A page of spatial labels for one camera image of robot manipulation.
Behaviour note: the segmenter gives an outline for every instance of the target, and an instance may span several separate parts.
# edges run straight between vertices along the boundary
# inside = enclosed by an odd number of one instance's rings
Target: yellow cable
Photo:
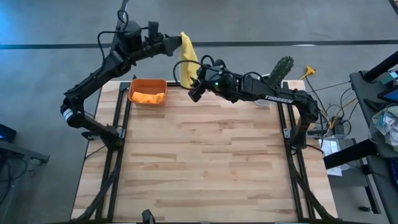
[[[351,104],[352,102],[354,102],[356,100],[356,98],[352,99],[350,102],[346,103],[336,114],[335,117],[338,116],[338,113],[340,113],[340,111],[342,111],[344,109],[344,107],[348,106],[349,104]],[[331,128],[333,128],[335,126],[336,120],[334,120],[331,124]]]
[[[323,115],[325,116],[326,121],[328,122],[328,124],[329,124],[329,126],[330,126],[330,125],[331,125],[331,121],[330,121],[329,115],[328,115],[325,111],[323,111],[321,108],[318,107],[318,109],[319,109],[319,111],[321,112],[321,114],[323,114]]]

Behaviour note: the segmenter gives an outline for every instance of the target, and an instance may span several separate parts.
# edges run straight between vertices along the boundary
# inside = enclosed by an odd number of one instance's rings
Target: orange cloth
[[[137,103],[160,103],[164,99],[164,93],[158,93],[156,95],[144,94],[134,92],[132,94],[132,100]]]

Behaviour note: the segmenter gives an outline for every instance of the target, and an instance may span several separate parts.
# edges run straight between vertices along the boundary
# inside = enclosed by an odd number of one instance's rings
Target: desk
[[[0,141],[0,152],[5,152],[7,154],[12,154],[10,157],[0,157],[0,179],[8,179],[8,169],[12,170],[13,174],[23,174],[28,168],[31,159],[37,159],[40,162],[47,163],[49,161],[48,155],[43,155],[41,153],[31,151],[29,149],[24,149],[15,144],[8,143],[6,141]],[[9,167],[5,165],[5,162],[9,160]],[[21,179],[16,178],[11,182],[11,188],[9,189],[6,197],[2,204],[0,204],[0,223],[6,223],[10,220],[14,220],[16,213],[18,211],[16,202],[16,193],[19,190]],[[5,190],[8,188],[8,181],[0,182],[0,192],[4,194]]]
[[[377,112],[374,112],[365,102],[367,98],[372,101],[381,101],[377,99],[377,94],[386,90],[386,87],[380,82],[368,83],[362,79],[360,73],[352,73],[350,76],[353,90],[356,93],[359,105],[362,109],[366,123],[371,123],[371,118]],[[387,169],[387,161],[383,158],[398,157],[398,153],[392,150],[392,147],[384,143],[384,140],[377,141],[378,144],[374,144],[369,140],[360,142],[355,146],[351,146],[345,150],[342,150],[335,154],[331,159],[325,158],[325,164],[327,167],[339,166],[353,159],[360,159],[366,157],[368,166],[373,174],[374,183],[376,184],[377,191],[379,192],[381,202],[383,203],[386,215],[391,223],[398,223],[398,189],[397,186],[393,185],[389,179],[389,171]]]
[[[112,123],[119,85],[102,87],[97,121]],[[303,89],[304,82],[289,87]],[[212,93],[194,103],[176,87],[167,94],[164,107],[131,106],[113,221],[141,222],[145,209],[158,222],[296,220],[276,104],[232,104]],[[90,142],[87,153],[102,145]],[[336,217],[322,154],[308,148],[303,156],[311,190]],[[105,157],[104,149],[85,161],[72,218],[98,193]]]

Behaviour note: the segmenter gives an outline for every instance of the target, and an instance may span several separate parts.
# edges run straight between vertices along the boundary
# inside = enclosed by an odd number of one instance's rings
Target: yellow cloth
[[[181,46],[181,54],[180,54],[180,60],[194,60],[198,61],[197,55],[195,54],[195,51],[193,50],[193,45],[191,43],[191,40],[187,35],[184,34],[184,32],[181,33],[181,39],[182,39],[182,46]],[[198,64],[195,63],[181,63],[180,64],[180,83],[182,86],[186,88],[190,88],[192,84],[192,78],[197,77],[197,70],[199,68]]]
[[[156,95],[139,92],[132,93],[132,100],[137,103],[160,103],[163,99],[164,93],[158,93]]]

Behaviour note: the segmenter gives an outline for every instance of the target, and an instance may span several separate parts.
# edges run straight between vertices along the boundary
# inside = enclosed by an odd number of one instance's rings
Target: black metal frame
[[[288,88],[287,83],[284,83],[283,87]],[[292,183],[292,193],[293,193],[298,223],[347,223],[347,224],[357,223],[357,222],[345,222],[343,220],[334,219],[333,217],[329,217],[327,213],[326,213],[327,215],[325,216],[324,214],[319,212],[319,211],[325,212],[326,210],[324,210],[324,208],[320,205],[320,203],[315,198],[315,196],[312,195],[312,193],[309,189],[307,171],[305,170],[304,159],[303,159],[303,155],[302,155],[302,151],[301,151],[302,149],[296,149],[298,168],[300,170],[300,174],[299,174],[297,172],[297,170],[295,168],[295,164],[293,162],[293,155],[292,155],[290,139],[284,135],[284,129],[287,128],[287,126],[286,126],[285,113],[284,113],[282,103],[278,103],[277,107],[278,107],[280,128],[281,128],[282,136],[284,138],[284,143],[285,143],[287,165],[289,167],[289,175],[290,175],[290,180]],[[287,105],[287,112],[288,112],[288,116],[290,119],[290,125],[293,128],[296,125],[295,124],[296,122],[295,122],[292,105]],[[302,188],[302,190],[305,194],[309,218],[303,217],[300,193],[299,193],[297,185],[299,185]],[[316,218],[314,207],[317,209],[318,214],[321,216],[321,218],[322,218],[321,220]]]
[[[116,102],[116,108],[115,108],[115,114],[113,117],[113,124],[112,126],[117,128],[119,126],[119,117],[120,117],[120,111],[121,111],[121,106],[123,102],[123,95],[125,92],[128,91],[129,89],[129,82],[122,82],[120,83],[119,86],[119,94],[118,94],[118,100]],[[105,164],[104,164],[104,171],[103,171],[103,177],[101,181],[101,188],[97,194],[97,196],[94,198],[92,203],[87,207],[87,209],[83,212],[81,216],[76,218],[75,220],[70,220],[71,223],[89,223],[90,222],[97,222],[97,223],[109,223],[112,222],[113,219],[113,213],[114,213],[114,207],[116,203],[116,195],[118,191],[118,184],[119,184],[119,176],[120,176],[120,171],[121,171],[121,164],[122,164],[122,158],[123,158],[123,151],[124,151],[124,142],[126,140],[126,131],[127,131],[127,125],[129,121],[129,115],[130,115],[130,109],[131,109],[131,102],[127,100],[126,102],[126,108],[124,110],[124,117],[123,117],[123,124],[121,125],[121,147],[119,147],[117,150],[110,149],[108,148],[108,151],[106,153],[106,159],[105,159]],[[111,173],[111,162],[112,162],[112,157],[114,151],[117,151],[117,156],[116,156],[116,162],[114,165],[114,168]],[[111,195],[109,198],[109,207],[108,207],[108,212],[106,215],[106,218],[103,218],[103,205],[104,205],[104,198],[106,196],[107,191],[109,188],[111,188]],[[95,219],[90,220],[91,216],[95,213]]]

